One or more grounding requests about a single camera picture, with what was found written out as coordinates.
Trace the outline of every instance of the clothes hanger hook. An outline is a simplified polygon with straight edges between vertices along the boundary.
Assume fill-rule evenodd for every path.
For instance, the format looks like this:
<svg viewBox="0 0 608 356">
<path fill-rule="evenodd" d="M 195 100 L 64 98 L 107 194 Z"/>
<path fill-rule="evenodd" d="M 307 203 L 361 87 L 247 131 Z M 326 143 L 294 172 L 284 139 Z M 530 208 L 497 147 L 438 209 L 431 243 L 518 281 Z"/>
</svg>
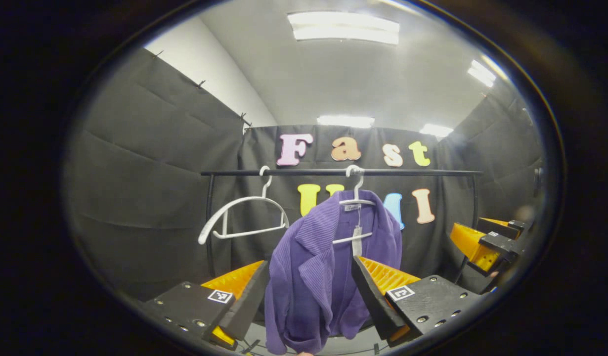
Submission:
<svg viewBox="0 0 608 356">
<path fill-rule="evenodd" d="M 354 186 L 354 198 L 359 199 L 359 188 L 361 188 L 361 186 L 363 185 L 363 174 L 365 173 L 365 170 L 359 167 L 358 165 L 349 165 L 346 168 L 346 177 L 350 177 L 351 171 L 354 171 L 360 176 L 359 183 Z"/>
<path fill-rule="evenodd" d="M 268 168 L 268 166 L 264 165 L 261 168 L 261 177 L 264 174 L 264 171 L 266 171 Z M 268 176 L 268 181 L 266 181 L 266 184 L 264 185 L 264 187 L 262 187 L 262 197 L 266 198 L 266 189 L 271 185 L 271 180 L 273 180 L 273 176 Z"/>
</svg>

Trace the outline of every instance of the fluorescent light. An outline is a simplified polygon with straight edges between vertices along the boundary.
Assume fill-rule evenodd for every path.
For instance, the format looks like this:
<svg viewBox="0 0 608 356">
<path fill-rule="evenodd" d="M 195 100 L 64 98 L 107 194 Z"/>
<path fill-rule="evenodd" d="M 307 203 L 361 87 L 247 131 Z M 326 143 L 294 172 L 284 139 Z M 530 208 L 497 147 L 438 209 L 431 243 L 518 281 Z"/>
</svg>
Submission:
<svg viewBox="0 0 608 356">
<path fill-rule="evenodd" d="M 480 81 L 489 88 L 493 86 L 493 82 L 496 78 L 490 70 L 486 69 L 476 60 L 471 62 L 471 68 L 467 70 L 467 73 L 471 74 L 471 76 L 475 77 L 476 79 L 478 79 L 478 81 Z"/>
<path fill-rule="evenodd" d="M 491 58 L 488 58 L 484 54 L 480 57 L 489 65 L 489 67 L 491 67 L 494 72 L 496 72 L 500 76 L 501 79 L 503 79 L 504 81 L 508 81 L 508 76 L 506 75 L 506 73 L 504 73 L 503 70 L 501 70 L 500 66 L 498 66 L 498 63 L 495 63 L 494 61 L 492 61 Z"/>
<path fill-rule="evenodd" d="M 320 125 L 351 126 L 352 128 L 369 129 L 374 124 L 374 117 L 347 115 L 323 115 L 317 118 Z"/>
<path fill-rule="evenodd" d="M 446 137 L 449 135 L 453 129 L 445 128 L 445 126 L 438 126 L 432 124 L 425 124 L 423 128 L 419 131 L 425 135 L 434 135 L 436 137 Z"/>
<path fill-rule="evenodd" d="M 400 26 L 396 22 L 367 14 L 338 11 L 309 11 L 287 16 L 296 40 L 360 39 L 398 44 Z"/>
<path fill-rule="evenodd" d="M 349 27 L 371 28 L 388 32 L 398 32 L 396 22 L 360 13 L 343 13 L 339 11 L 309 11 L 292 13 L 288 16 L 291 25 L 344 25 Z"/>
<path fill-rule="evenodd" d="M 298 41 L 307 39 L 361 39 L 398 45 L 398 34 L 369 29 L 354 29 L 350 27 L 308 27 L 293 30 L 293 36 Z"/>
</svg>

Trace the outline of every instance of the clothing rack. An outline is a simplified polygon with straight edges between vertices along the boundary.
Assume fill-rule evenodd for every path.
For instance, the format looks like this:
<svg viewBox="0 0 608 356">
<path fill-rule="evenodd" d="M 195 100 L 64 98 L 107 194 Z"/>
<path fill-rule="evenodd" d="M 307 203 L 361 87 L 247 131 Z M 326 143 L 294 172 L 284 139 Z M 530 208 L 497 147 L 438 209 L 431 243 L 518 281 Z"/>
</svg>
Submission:
<svg viewBox="0 0 608 356">
<path fill-rule="evenodd" d="M 355 172 L 354 175 L 364 176 L 429 176 L 429 177 L 470 177 L 473 189 L 473 223 L 472 227 L 476 228 L 478 223 L 478 182 L 476 177 L 482 176 L 480 171 L 447 171 L 442 169 L 361 169 Z M 207 190 L 207 211 L 205 219 L 209 220 L 212 216 L 212 194 L 214 192 L 214 181 L 218 176 L 346 176 L 346 169 L 279 169 L 266 170 L 263 176 L 258 171 L 208 171 L 201 172 L 201 176 L 209 176 L 210 184 Z M 214 269 L 214 257 L 212 254 L 212 239 L 207 239 L 207 261 L 210 276 L 216 278 Z M 457 282 L 462 274 L 462 268 L 467 264 L 467 257 L 464 257 L 460 271 L 454 282 Z"/>
</svg>

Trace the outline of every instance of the purple cardigan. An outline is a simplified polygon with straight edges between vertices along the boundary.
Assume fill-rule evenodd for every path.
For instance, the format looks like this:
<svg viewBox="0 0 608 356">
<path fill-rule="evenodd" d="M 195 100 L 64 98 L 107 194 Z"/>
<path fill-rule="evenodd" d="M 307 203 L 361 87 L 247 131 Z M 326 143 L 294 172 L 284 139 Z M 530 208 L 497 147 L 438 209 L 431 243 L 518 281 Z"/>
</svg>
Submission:
<svg viewBox="0 0 608 356">
<path fill-rule="evenodd" d="M 269 265 L 265 294 L 266 348 L 272 354 L 315 354 L 329 336 L 356 336 L 369 317 L 350 274 L 351 242 L 333 245 L 334 239 L 353 235 L 358 209 L 345 211 L 340 200 L 354 198 L 353 191 L 337 191 L 295 221 L 280 240 Z M 401 231 L 381 199 L 371 191 L 359 198 L 376 205 L 361 205 L 361 255 L 399 268 Z"/>
</svg>

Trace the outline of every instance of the orange gripper pad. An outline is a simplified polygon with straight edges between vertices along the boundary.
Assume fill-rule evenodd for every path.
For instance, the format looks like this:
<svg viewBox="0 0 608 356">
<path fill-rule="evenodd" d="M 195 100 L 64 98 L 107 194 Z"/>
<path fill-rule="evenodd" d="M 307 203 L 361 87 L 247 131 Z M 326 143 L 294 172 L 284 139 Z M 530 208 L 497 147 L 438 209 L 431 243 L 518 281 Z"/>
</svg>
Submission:
<svg viewBox="0 0 608 356">
<path fill-rule="evenodd" d="M 421 280 L 409 273 L 391 268 L 390 266 L 386 266 L 377 261 L 372 261 L 361 256 L 359 256 L 359 259 L 370 273 L 372 281 L 377 285 L 381 294 L 385 294 L 386 291 L 389 291 L 390 289 Z"/>
<path fill-rule="evenodd" d="M 211 289 L 218 289 L 223 292 L 234 293 L 234 297 L 238 300 L 241 295 L 243 295 L 243 291 L 252 278 L 252 275 L 254 275 L 254 272 L 263 262 L 264 260 L 235 269 L 201 285 Z"/>
<path fill-rule="evenodd" d="M 480 239 L 484 235 L 486 235 L 484 232 L 456 222 L 453 224 L 453 230 L 451 230 L 451 241 L 469 258 L 469 261 L 482 270 L 488 271 L 497 257 L 500 256 L 500 253 L 480 245 Z"/>
</svg>

